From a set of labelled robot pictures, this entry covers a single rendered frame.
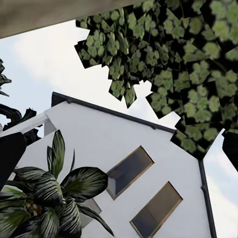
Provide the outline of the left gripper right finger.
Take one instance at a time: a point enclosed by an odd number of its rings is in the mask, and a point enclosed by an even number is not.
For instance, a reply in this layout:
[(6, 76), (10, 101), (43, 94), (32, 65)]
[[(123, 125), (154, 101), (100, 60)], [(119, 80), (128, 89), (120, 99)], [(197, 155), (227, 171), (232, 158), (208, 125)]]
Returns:
[(226, 132), (222, 149), (238, 172), (238, 134)]

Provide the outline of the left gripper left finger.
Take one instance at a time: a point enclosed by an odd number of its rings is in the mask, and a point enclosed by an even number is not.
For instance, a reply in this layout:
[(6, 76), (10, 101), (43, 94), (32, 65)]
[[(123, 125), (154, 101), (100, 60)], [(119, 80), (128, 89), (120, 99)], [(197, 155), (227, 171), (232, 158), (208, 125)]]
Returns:
[(0, 137), (0, 191), (26, 151), (26, 146), (21, 132)]

